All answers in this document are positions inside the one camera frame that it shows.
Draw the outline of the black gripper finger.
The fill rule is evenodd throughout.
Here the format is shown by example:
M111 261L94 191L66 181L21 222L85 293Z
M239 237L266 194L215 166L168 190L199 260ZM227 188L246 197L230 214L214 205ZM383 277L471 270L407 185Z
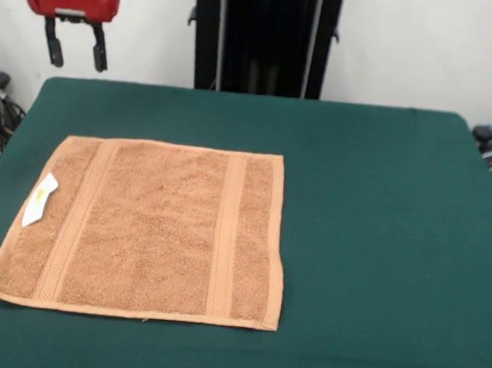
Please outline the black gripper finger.
M56 35L56 21L53 17L45 17L45 33L47 50L51 64L56 68L62 68L64 65L62 46Z
M94 66L97 72L104 72L107 67L106 56L106 38L101 23L91 23L91 27L95 37L95 45L93 49Z

